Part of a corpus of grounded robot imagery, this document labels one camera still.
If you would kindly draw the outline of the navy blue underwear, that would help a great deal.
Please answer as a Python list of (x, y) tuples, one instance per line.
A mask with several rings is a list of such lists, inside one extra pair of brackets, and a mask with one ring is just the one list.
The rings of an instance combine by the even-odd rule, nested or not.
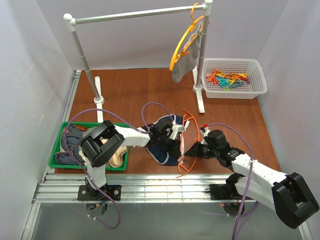
[[(183, 124), (183, 117), (180, 115), (171, 114), (172, 119), (178, 124)], [(162, 116), (153, 124), (157, 124), (161, 120), (170, 120), (168, 115)], [(151, 155), (151, 157), (160, 165), (167, 167), (174, 167), (178, 165), (178, 158), (170, 155), (159, 146), (150, 146), (146, 148), (147, 152)]]

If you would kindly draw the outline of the orange plastic hanger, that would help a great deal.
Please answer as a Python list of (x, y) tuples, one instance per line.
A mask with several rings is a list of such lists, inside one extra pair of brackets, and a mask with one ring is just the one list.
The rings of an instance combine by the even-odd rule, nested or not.
[[(199, 124), (195, 118), (195, 116), (188, 111), (187, 109), (183, 109), (183, 126), (184, 126), (184, 131), (181, 133), (180, 135), (180, 151), (181, 151), (181, 156), (184, 155), (184, 153), (186, 152), (186, 139), (185, 139), (185, 132), (188, 129), (189, 125), (191, 124), (192, 126), (194, 126), (195, 129), (195, 138), (194, 138), (194, 143), (198, 142), (200, 140), (200, 128), (199, 128)], [(186, 166), (185, 165), (185, 158), (183, 161), (178, 162), (177, 165), (177, 172), (178, 172), (178, 176), (176, 177), (178, 178), (182, 178), (184, 176), (186, 176), (187, 174), (189, 174), (193, 168), (195, 167), (196, 163), (197, 163), (197, 158), (193, 157), (193, 162), (191, 163), (190, 166)]]

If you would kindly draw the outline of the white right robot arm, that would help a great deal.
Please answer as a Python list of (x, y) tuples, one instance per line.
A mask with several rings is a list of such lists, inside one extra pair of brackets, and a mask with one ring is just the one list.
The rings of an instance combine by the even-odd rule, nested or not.
[(288, 227), (296, 229), (320, 210), (320, 206), (304, 178), (293, 172), (283, 173), (251, 160), (244, 151), (231, 147), (221, 130), (203, 130), (203, 140), (197, 141), (186, 157), (216, 158), (233, 171), (226, 180), (226, 194), (249, 198), (275, 211)]

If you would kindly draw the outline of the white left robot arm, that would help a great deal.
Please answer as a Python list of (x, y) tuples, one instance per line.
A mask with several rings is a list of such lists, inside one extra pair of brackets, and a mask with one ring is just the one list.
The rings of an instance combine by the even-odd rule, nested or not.
[(121, 147), (147, 148), (158, 163), (177, 165), (182, 156), (182, 133), (187, 127), (186, 123), (177, 123), (167, 117), (145, 128), (120, 127), (109, 120), (95, 127), (80, 142), (87, 162), (85, 189), (89, 199), (102, 200), (106, 194), (111, 194), (105, 177), (105, 165)]

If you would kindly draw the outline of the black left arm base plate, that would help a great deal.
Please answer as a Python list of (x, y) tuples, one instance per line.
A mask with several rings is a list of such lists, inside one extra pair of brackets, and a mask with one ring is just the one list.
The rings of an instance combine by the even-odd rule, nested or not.
[[(122, 186), (121, 185), (109, 185), (106, 184), (101, 188), (106, 195), (108, 195), (114, 201), (121, 199)], [(99, 190), (93, 189), (89, 185), (80, 185), (77, 194), (78, 201), (103, 201), (108, 200), (107, 197)]]

